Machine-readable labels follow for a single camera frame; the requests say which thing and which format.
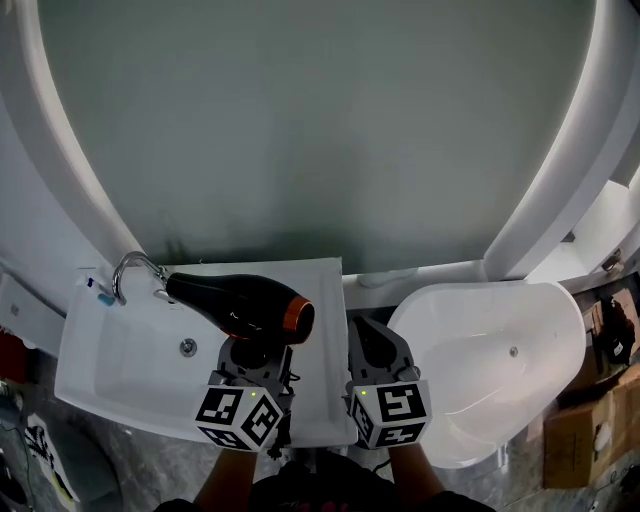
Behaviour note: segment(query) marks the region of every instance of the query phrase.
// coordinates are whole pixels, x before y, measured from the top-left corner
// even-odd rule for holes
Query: white bathtub
[[[552,283],[427,286],[389,327],[429,382],[422,445],[441,468],[480,462],[514,437],[573,379],[585,351],[580,310]]]

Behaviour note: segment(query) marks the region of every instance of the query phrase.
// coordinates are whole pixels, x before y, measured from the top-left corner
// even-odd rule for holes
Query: cardboard box
[[[628,289],[620,290],[613,295],[613,298],[620,303],[622,309],[625,312],[625,316],[633,322],[635,329],[635,343],[631,348],[631,355],[633,355],[638,348],[640,348],[640,322],[638,321],[638,313],[636,312],[636,306],[633,303],[633,297]],[[602,306],[600,302],[594,304],[589,310],[587,310],[582,318],[584,320],[585,328],[591,329],[593,336],[598,336],[603,328],[602,319]],[[596,351],[592,344],[587,344],[584,361],[580,371],[575,378],[564,389],[563,393],[569,391],[577,391],[587,389],[594,384],[603,382],[610,377],[613,377],[624,368],[624,365],[611,364],[607,360],[605,354]]]
[[[596,451],[596,436],[606,429],[609,441]],[[600,400],[547,418],[544,443],[547,489],[587,486],[622,455],[640,447],[640,365],[629,368]]]

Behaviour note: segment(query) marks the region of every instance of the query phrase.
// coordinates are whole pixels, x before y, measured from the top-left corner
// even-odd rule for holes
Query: sink drain
[[[180,353],[184,357],[192,357],[198,351],[198,344],[191,338],[186,338],[180,343]]]

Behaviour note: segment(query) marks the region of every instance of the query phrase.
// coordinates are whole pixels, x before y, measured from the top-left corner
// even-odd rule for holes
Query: white sink
[[[186,265],[189,274],[258,274],[276,279],[311,300],[316,322],[294,348],[291,436],[294,446],[356,441],[356,429],[340,398],[349,380],[347,326],[338,259],[269,263]],[[127,305],[106,306],[82,276],[65,323],[55,394],[77,407],[132,427],[206,441],[195,427],[196,401],[216,369],[226,335],[198,313],[153,297],[159,283],[144,268],[123,279]],[[197,352],[184,357],[182,340]]]

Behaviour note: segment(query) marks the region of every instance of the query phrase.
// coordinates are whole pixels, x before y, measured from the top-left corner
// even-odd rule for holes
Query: faucet
[[[127,299],[125,299],[124,295],[122,294],[122,274],[124,273],[125,268],[131,266],[137,261],[144,263],[147,268],[149,268],[149,270],[153,272],[153,275],[162,283],[163,286],[166,286],[167,284],[166,268],[164,268],[162,265],[156,265],[155,263],[153,263],[143,252],[133,251],[127,253],[122,257],[120,263],[118,263],[118,266],[113,271],[113,278],[111,279],[111,289],[113,290],[113,295],[123,306],[127,303]]]

